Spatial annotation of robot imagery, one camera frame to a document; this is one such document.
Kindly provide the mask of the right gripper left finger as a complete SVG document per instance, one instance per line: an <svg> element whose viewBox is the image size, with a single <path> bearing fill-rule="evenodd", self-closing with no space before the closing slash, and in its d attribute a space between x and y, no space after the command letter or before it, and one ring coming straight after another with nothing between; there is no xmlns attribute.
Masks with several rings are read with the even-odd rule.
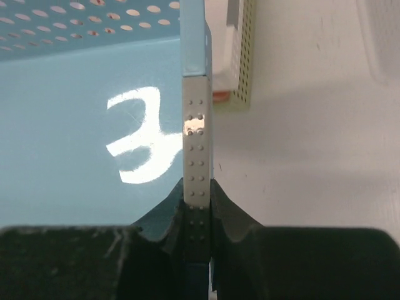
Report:
<svg viewBox="0 0 400 300"><path fill-rule="evenodd" d="M1 230L2 299L182 299L183 184L127 226Z"/></svg>

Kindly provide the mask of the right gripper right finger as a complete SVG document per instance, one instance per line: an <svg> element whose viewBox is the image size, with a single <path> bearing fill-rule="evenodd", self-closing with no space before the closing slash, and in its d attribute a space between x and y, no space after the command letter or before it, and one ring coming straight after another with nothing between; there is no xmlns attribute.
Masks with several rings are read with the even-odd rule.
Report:
<svg viewBox="0 0 400 300"><path fill-rule="evenodd" d="M360 227L263 226L211 183L219 299L398 299L399 246Z"/></svg>

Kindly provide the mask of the blue perforated basket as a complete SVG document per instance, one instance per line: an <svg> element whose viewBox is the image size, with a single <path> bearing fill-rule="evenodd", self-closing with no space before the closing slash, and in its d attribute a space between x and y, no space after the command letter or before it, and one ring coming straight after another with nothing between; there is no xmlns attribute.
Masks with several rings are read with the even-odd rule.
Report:
<svg viewBox="0 0 400 300"><path fill-rule="evenodd" d="M1 230L131 225L182 183L208 299L211 44L204 1L2 1Z"/></svg>

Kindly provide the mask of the pink perforated basket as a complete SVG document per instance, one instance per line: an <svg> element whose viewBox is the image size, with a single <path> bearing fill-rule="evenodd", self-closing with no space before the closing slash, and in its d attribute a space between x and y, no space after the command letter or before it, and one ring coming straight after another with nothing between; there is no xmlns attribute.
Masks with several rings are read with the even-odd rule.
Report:
<svg viewBox="0 0 400 300"><path fill-rule="evenodd" d="M230 91L218 91L213 92L212 98L214 102L226 102L229 100L231 95Z"/></svg>

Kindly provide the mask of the cream white perforated basket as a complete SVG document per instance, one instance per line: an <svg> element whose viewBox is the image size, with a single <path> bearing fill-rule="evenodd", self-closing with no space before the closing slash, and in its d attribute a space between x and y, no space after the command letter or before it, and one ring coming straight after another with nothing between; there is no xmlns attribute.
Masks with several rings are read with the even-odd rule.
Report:
<svg viewBox="0 0 400 300"><path fill-rule="evenodd" d="M212 34L214 91L233 91L239 84L244 1L206 1Z"/></svg>

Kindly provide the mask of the translucent white basket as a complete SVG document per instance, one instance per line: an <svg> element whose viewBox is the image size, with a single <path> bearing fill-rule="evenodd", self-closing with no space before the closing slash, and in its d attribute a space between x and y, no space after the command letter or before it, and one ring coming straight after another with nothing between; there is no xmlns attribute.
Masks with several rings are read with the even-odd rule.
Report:
<svg viewBox="0 0 400 300"><path fill-rule="evenodd" d="M382 84L399 83L399 1L357 1L371 76Z"/></svg>

